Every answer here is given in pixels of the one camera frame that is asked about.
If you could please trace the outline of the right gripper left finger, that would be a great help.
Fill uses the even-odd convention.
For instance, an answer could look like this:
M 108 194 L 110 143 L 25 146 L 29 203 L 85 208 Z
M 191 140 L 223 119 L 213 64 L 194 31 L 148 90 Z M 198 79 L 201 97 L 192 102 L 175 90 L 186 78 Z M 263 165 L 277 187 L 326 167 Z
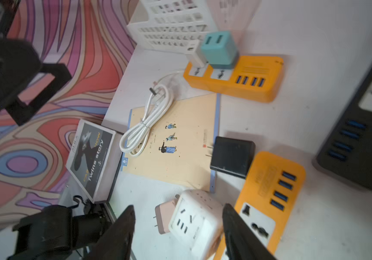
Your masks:
M 129 260 L 135 223 L 135 209 L 129 205 L 83 260 Z

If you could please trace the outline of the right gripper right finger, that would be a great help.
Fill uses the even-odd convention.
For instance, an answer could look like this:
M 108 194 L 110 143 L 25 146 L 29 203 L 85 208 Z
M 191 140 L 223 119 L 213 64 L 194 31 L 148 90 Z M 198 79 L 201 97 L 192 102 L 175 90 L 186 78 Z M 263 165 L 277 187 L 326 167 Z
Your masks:
M 231 204 L 224 206 L 222 220 L 227 256 L 230 260 L 276 260 Z

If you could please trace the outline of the white cube socket adapter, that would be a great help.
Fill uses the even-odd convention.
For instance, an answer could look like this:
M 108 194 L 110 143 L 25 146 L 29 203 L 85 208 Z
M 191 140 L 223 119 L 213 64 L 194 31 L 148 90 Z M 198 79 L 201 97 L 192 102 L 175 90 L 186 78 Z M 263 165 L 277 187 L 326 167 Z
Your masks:
M 216 253 L 223 234 L 223 207 L 203 190 L 181 193 L 169 231 L 191 251 L 195 260 L 207 260 Z

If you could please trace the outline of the pink small plug adapter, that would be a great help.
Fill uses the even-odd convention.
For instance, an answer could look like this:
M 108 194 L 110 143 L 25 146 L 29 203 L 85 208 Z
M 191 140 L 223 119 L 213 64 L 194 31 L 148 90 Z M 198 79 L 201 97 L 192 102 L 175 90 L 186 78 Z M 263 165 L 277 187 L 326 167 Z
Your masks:
M 166 201 L 155 207 L 156 227 L 161 235 L 169 233 L 169 223 L 174 214 L 180 195 L 175 195 L 172 200 Z

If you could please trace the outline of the black charger plug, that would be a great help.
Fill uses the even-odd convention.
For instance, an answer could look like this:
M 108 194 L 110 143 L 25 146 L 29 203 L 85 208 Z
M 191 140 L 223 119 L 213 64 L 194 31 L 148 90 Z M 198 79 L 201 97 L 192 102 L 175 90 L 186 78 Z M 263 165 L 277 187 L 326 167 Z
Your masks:
M 204 147 L 212 151 L 209 155 L 211 182 L 215 182 L 217 172 L 246 179 L 255 156 L 253 141 L 217 136 L 213 145 Z

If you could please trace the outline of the black power strip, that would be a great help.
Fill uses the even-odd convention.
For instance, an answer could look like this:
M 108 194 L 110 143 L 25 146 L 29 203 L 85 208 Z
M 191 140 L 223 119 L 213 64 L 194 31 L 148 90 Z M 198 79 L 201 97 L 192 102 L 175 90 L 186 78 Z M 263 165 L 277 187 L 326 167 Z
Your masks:
M 320 172 L 372 191 L 372 66 L 312 164 Z

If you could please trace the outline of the yellow power strip with adapters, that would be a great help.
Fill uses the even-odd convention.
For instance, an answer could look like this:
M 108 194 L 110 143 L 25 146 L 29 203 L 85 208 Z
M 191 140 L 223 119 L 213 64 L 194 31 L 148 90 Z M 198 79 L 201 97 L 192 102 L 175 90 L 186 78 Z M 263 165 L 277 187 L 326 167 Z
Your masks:
M 183 77 L 192 88 L 270 103 L 278 94 L 283 67 L 284 59 L 278 56 L 241 56 L 233 69 L 189 63 Z

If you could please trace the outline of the teal plug adapter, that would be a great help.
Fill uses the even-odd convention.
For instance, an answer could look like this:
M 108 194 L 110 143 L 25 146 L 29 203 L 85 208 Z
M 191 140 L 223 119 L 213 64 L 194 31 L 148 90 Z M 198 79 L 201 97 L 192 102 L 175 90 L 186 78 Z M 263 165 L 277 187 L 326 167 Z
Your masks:
M 240 57 L 230 31 L 208 33 L 200 49 L 213 69 L 233 69 Z

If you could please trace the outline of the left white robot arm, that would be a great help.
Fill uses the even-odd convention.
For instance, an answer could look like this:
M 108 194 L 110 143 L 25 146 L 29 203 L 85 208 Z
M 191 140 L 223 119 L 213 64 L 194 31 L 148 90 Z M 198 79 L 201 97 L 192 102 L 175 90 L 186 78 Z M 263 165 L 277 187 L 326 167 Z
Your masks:
M 39 73 L 54 79 L 26 104 L 19 95 Z M 0 38 L 0 111 L 6 110 L 17 125 L 27 123 L 71 78 L 65 64 L 42 63 L 29 42 Z

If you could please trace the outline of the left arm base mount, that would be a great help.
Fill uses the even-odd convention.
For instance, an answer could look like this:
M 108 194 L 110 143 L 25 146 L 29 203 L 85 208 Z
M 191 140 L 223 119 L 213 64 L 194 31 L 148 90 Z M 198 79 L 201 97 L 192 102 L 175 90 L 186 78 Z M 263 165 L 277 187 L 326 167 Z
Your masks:
M 14 254 L 9 260 L 65 260 L 74 251 L 94 246 L 111 220 L 101 205 L 76 195 L 74 205 L 51 205 L 40 213 L 22 218 Z

